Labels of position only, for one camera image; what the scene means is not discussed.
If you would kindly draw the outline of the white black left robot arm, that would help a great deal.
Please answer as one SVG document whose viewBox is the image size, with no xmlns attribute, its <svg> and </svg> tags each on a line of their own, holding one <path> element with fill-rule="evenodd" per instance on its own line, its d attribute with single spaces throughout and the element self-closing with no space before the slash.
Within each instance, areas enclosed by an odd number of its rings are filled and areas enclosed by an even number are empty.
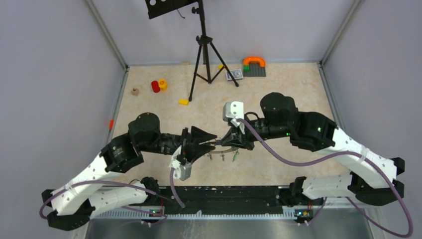
<svg viewBox="0 0 422 239">
<path fill-rule="evenodd" d="M 188 179 L 192 164 L 214 150 L 216 135 L 195 126 L 180 135 L 162 133 L 160 120 L 153 113 L 140 114 L 128 124 L 125 134 L 113 138 L 95 159 L 76 177 L 59 189 L 42 193 L 48 226 L 72 231 L 98 215 L 131 204 L 153 206 L 165 196 L 152 177 L 134 184 L 115 182 L 115 178 L 143 163 L 143 152 L 171 156 L 170 180 Z"/>
</svg>

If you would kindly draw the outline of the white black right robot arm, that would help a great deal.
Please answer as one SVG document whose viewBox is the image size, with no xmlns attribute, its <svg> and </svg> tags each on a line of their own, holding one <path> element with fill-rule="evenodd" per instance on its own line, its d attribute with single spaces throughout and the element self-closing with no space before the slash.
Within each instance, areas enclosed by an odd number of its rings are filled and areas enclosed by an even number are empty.
<svg viewBox="0 0 422 239">
<path fill-rule="evenodd" d="M 281 191 L 286 206 L 305 205 L 320 198 L 349 197 L 384 206 L 404 197 L 404 184 L 397 176 L 405 161 L 384 158 L 348 136 L 334 121 L 317 112 L 301 112 L 291 97 L 269 93 L 260 101 L 262 118 L 250 120 L 242 102 L 228 102 L 222 118 L 230 126 L 223 146 L 252 150 L 255 142 L 288 137 L 291 145 L 334 159 L 348 169 L 338 176 L 297 177 Z"/>
</svg>

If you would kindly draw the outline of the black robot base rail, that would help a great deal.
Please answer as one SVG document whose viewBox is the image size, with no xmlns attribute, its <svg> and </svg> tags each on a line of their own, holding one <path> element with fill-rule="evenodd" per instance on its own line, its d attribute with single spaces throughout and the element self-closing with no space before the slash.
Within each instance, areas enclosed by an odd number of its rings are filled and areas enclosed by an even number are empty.
<svg viewBox="0 0 422 239">
<path fill-rule="evenodd" d="M 211 216 L 274 215 L 299 207 L 307 209 L 308 213 L 294 215 L 311 219 L 314 216 L 312 207 L 321 206 L 324 202 L 323 198 L 310 200 L 285 186 L 176 186 L 176 193 L 185 205 L 181 207 L 171 187 L 159 186 L 152 177 L 144 177 L 140 183 L 157 192 L 156 196 L 148 196 L 140 206 L 157 206 L 167 215 L 193 215 L 198 212 Z"/>
</svg>

